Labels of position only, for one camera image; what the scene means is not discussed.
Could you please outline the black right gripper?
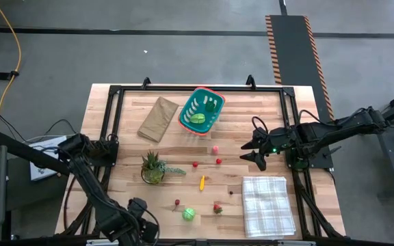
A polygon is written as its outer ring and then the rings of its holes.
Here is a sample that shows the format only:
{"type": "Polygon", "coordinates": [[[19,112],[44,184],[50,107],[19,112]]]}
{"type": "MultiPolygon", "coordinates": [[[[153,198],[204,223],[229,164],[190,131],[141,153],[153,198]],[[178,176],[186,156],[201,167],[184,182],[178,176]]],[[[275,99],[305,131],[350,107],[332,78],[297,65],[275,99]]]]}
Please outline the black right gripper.
{"type": "Polygon", "coordinates": [[[248,143],[245,143],[241,149],[257,149],[251,153],[243,154],[239,158],[245,161],[251,161],[257,165],[260,171],[267,168],[265,155],[277,153],[292,147],[297,141],[297,135],[293,130],[286,128],[276,128],[277,133],[268,133],[263,128],[258,128],[259,137],[253,137],[248,143]]]}

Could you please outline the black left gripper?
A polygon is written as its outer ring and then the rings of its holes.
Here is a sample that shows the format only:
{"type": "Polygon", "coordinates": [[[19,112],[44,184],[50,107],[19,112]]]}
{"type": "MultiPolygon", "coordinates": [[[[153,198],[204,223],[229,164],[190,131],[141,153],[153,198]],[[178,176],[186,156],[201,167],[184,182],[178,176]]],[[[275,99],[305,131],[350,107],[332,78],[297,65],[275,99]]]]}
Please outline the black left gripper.
{"type": "Polygon", "coordinates": [[[144,243],[158,243],[159,222],[154,214],[148,210],[147,203],[135,197],[129,200],[128,209],[139,223],[141,240],[144,243]]]}

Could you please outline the potted succulent plant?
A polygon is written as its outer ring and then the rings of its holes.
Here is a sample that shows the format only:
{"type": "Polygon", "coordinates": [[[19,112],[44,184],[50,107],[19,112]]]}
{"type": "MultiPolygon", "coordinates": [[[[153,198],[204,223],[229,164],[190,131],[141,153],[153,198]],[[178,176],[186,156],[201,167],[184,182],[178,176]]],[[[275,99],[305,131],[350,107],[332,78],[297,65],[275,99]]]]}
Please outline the potted succulent plant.
{"type": "Polygon", "coordinates": [[[186,171],[177,167],[168,167],[166,161],[159,158],[159,153],[148,151],[146,156],[142,156],[142,180],[150,185],[157,185],[165,176],[166,173],[186,175],[186,171]]]}

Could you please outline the white plaid towel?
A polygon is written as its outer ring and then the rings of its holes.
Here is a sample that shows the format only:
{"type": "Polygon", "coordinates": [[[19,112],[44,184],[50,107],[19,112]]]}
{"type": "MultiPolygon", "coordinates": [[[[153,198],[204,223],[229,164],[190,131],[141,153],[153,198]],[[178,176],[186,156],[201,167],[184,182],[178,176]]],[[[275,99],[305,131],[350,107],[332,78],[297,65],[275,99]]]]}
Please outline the white plaid towel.
{"type": "Polygon", "coordinates": [[[284,177],[243,177],[242,200],[246,237],[272,238],[296,233],[284,177]]]}

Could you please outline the teal basket with orange rim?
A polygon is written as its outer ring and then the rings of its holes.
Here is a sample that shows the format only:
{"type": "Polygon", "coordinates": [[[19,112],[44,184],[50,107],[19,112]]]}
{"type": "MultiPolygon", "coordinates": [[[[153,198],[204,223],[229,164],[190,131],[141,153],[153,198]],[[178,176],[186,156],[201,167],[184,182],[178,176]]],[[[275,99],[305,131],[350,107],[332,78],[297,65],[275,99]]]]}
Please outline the teal basket with orange rim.
{"type": "Polygon", "coordinates": [[[185,130],[195,135],[207,135],[211,130],[211,127],[219,118],[224,103],[225,97],[220,93],[206,87],[197,87],[185,103],[185,106],[182,108],[178,116],[179,124],[185,130]],[[205,111],[205,104],[211,99],[217,100],[217,106],[214,112],[207,112],[205,111]],[[203,113],[205,115],[206,120],[203,124],[193,124],[189,121],[191,116],[196,113],[203,113]]]}

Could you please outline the black floor mat striped edges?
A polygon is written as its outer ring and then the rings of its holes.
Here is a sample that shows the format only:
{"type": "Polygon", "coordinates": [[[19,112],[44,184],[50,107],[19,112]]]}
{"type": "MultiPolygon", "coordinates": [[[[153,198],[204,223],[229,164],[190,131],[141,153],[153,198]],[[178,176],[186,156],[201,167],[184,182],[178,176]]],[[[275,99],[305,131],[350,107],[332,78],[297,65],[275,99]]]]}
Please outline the black floor mat striped edges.
{"type": "Polygon", "coordinates": [[[309,19],[306,16],[267,15],[265,26],[275,83],[311,86],[319,119],[334,120],[309,19]]]}

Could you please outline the brown paper bag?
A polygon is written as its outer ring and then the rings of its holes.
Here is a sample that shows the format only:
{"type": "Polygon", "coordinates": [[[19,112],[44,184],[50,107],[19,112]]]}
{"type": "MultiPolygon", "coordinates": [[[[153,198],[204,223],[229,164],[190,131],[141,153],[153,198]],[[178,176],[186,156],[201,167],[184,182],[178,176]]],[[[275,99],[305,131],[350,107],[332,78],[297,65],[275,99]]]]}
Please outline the brown paper bag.
{"type": "Polygon", "coordinates": [[[137,135],[159,143],[178,107],[175,102],[159,97],[139,127],[137,135]]]}

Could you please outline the white booklet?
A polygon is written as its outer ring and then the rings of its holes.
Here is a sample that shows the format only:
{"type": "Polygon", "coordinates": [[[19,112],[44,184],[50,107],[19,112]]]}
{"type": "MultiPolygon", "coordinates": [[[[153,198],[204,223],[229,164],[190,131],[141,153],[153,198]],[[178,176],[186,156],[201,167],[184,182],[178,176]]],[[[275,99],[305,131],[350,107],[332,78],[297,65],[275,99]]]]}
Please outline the white booklet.
{"type": "MultiPolygon", "coordinates": [[[[48,139],[45,141],[40,141],[38,143],[32,143],[29,146],[36,149],[36,150],[42,150],[42,149],[48,148],[48,147],[57,147],[58,144],[65,141],[66,139],[67,139],[67,136],[55,137],[55,138],[48,139]]],[[[54,149],[45,150],[44,153],[53,157],[54,159],[58,159],[58,154],[55,153],[54,149]]],[[[31,181],[42,180],[42,179],[47,178],[49,176],[56,175],[56,173],[57,173],[56,171],[53,171],[51,169],[39,167],[32,162],[30,163],[30,179],[31,179],[31,181]]]]}

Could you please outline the black rig support beam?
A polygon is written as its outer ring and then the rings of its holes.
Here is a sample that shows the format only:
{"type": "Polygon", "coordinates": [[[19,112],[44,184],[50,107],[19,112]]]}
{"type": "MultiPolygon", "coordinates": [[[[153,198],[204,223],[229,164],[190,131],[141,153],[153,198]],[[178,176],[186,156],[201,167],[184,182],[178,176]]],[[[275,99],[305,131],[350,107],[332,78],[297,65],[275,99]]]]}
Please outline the black rig support beam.
{"type": "Polygon", "coordinates": [[[70,171],[66,164],[63,164],[58,159],[53,158],[39,150],[29,147],[15,139],[12,139],[8,135],[0,132],[0,146],[6,146],[8,153],[14,156],[20,157],[34,164],[39,164],[39,166],[45,167],[47,169],[52,169],[57,173],[63,174],[65,176],[70,175],[70,171]]]}

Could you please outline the grey metal bracket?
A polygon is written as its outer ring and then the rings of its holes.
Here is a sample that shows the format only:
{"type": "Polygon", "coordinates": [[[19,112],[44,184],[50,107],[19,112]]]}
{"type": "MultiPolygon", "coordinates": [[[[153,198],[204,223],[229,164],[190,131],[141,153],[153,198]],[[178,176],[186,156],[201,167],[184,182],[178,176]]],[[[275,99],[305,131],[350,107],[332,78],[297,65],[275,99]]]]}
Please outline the grey metal bracket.
{"type": "Polygon", "coordinates": [[[291,241],[283,240],[278,241],[277,246],[317,246],[314,241],[291,241]]]}
{"type": "Polygon", "coordinates": [[[92,239],[86,241],[86,246],[120,246],[117,240],[110,241],[109,239],[92,239]]]}

